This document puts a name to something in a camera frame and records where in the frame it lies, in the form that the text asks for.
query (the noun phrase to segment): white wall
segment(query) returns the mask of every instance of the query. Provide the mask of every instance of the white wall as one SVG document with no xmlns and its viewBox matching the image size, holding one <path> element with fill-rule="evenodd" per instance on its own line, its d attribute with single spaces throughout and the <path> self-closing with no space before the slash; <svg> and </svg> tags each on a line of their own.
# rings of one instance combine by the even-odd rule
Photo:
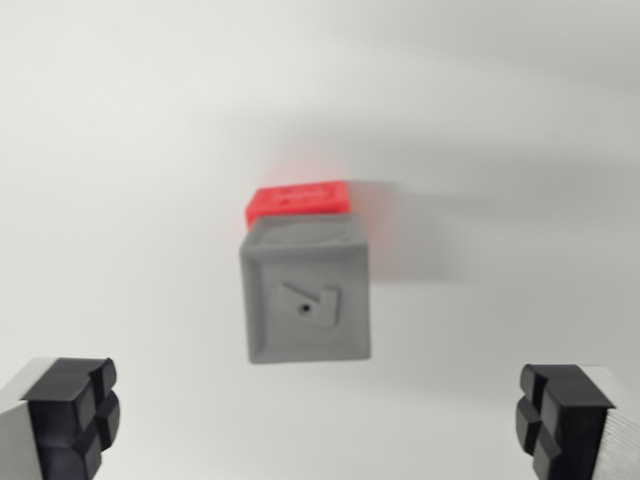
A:
<svg viewBox="0 0 640 480">
<path fill-rule="evenodd" d="M 0 382 L 111 356 L 101 480 L 534 478 L 527 362 L 640 392 L 640 4 L 0 2 Z M 266 184 L 346 178 L 374 358 L 249 366 Z"/>
</svg>

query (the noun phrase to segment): gray plastic block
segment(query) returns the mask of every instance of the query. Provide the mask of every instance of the gray plastic block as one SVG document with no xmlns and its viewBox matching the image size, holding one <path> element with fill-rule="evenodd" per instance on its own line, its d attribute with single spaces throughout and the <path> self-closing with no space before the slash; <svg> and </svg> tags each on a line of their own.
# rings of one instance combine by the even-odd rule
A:
<svg viewBox="0 0 640 480">
<path fill-rule="evenodd" d="M 240 256 L 252 363 L 371 356 L 368 242 L 357 215 L 259 218 Z"/>
</svg>

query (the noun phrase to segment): black gripper pad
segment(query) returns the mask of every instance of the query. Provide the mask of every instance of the black gripper pad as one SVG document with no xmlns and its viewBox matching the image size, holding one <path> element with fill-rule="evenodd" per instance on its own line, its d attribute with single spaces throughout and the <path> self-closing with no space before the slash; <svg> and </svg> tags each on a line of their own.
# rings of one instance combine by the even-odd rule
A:
<svg viewBox="0 0 640 480">
<path fill-rule="evenodd" d="M 44 480 L 95 476 L 120 423 L 118 397 L 111 391 L 115 383 L 111 359 L 60 358 L 23 397 Z"/>
<path fill-rule="evenodd" d="M 577 365 L 526 365 L 520 386 L 516 432 L 538 478 L 591 480 L 615 406 Z"/>
</svg>

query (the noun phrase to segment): red block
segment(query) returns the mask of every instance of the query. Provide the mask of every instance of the red block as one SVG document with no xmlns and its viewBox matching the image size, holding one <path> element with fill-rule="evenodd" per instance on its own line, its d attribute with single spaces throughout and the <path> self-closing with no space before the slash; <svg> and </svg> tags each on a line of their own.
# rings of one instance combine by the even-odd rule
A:
<svg viewBox="0 0 640 480">
<path fill-rule="evenodd" d="M 247 225 L 266 215 L 347 213 L 351 209 L 346 182 L 309 183 L 261 188 L 246 209 Z"/>
</svg>

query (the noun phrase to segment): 3d printed cube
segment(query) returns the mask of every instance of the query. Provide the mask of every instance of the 3d printed cube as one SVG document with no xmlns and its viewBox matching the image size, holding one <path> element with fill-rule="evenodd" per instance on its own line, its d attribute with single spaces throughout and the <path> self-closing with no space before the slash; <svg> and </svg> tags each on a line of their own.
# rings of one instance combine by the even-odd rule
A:
<svg viewBox="0 0 640 480">
<path fill-rule="evenodd" d="M 370 357 L 368 242 L 357 215 L 261 217 L 241 262 L 253 363 Z"/>
<path fill-rule="evenodd" d="M 0 390 L 0 480 L 91 480 L 113 444 L 113 361 L 37 358 Z"/>
</svg>

